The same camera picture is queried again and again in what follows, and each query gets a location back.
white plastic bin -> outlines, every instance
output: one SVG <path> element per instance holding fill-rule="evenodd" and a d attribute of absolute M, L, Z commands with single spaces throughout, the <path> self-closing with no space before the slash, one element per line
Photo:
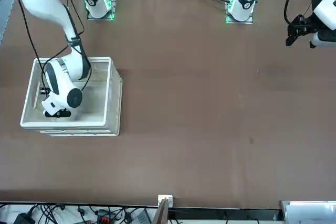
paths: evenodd
<path fill-rule="evenodd" d="M 48 58 L 41 58 L 42 63 Z M 69 118 L 47 118 L 43 115 L 39 94 L 41 69 L 37 59 L 31 69 L 21 126 L 51 136 L 117 136 L 121 113 L 122 79 L 110 57 L 89 58 L 91 78 L 83 90 L 82 104 L 71 112 Z M 75 82 L 81 88 L 86 79 Z"/>

table surface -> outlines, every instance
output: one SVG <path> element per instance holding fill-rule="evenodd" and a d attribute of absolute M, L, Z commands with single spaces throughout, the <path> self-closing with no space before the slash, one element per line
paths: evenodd
<path fill-rule="evenodd" d="M 335 51 L 285 47 L 284 3 L 259 0 L 253 25 L 226 25 L 213 0 L 118 0 L 115 21 L 84 20 L 87 55 L 110 56 L 124 81 L 121 133 L 55 138 L 19 125 L 34 53 L 16 0 L 0 45 L 1 200 L 335 199 Z M 288 16 L 309 3 L 291 0 Z M 64 47 L 58 26 L 27 19 L 41 57 Z"/>

robotic arm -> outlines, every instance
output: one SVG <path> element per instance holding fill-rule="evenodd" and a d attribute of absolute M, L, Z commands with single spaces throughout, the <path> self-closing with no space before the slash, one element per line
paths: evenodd
<path fill-rule="evenodd" d="M 104 0 L 85 1 L 93 17 L 103 17 L 109 11 Z M 75 87 L 73 81 L 86 78 L 91 67 L 74 21 L 68 8 L 59 0 L 22 0 L 22 2 L 31 14 L 58 24 L 65 32 L 71 53 L 47 63 L 45 75 L 50 93 L 42 105 L 45 116 L 70 116 L 71 110 L 77 108 L 83 98 L 82 91 Z"/>
<path fill-rule="evenodd" d="M 336 0 L 311 0 L 313 13 L 308 18 L 298 15 L 288 23 L 286 46 L 291 46 L 299 36 L 314 34 L 310 48 L 336 47 Z"/>

white mounting plate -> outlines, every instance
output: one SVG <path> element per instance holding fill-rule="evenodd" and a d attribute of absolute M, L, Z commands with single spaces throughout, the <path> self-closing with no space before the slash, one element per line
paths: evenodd
<path fill-rule="evenodd" d="M 256 2 L 254 2 L 253 5 L 252 5 L 252 12 L 251 12 L 251 16 L 249 17 L 249 19 L 244 21 L 244 22 L 239 22 L 239 21 L 235 20 L 234 18 L 232 18 L 231 15 L 228 12 L 228 9 L 231 8 L 231 4 L 232 4 L 233 0 L 229 0 L 229 1 L 230 1 L 230 4 L 225 3 L 225 23 L 227 23 L 227 24 L 239 23 L 239 24 L 250 24 L 250 25 L 252 25 L 253 24 L 253 16 L 252 15 L 253 15 L 253 10 L 254 10 L 254 6 L 255 6 Z"/>
<path fill-rule="evenodd" d="M 169 206 L 168 207 L 173 207 L 173 195 L 158 195 L 157 196 L 158 206 L 160 205 L 160 202 L 163 199 L 168 199 L 168 201 L 169 201 Z"/>
<path fill-rule="evenodd" d="M 114 20 L 114 16 L 115 16 L 116 6 L 117 6 L 117 0 L 108 0 L 106 4 L 111 5 L 111 10 L 108 11 L 105 14 L 105 16 L 103 16 L 101 18 L 94 18 L 88 12 L 87 19 L 88 20 L 107 20 L 107 21 L 113 21 Z"/>

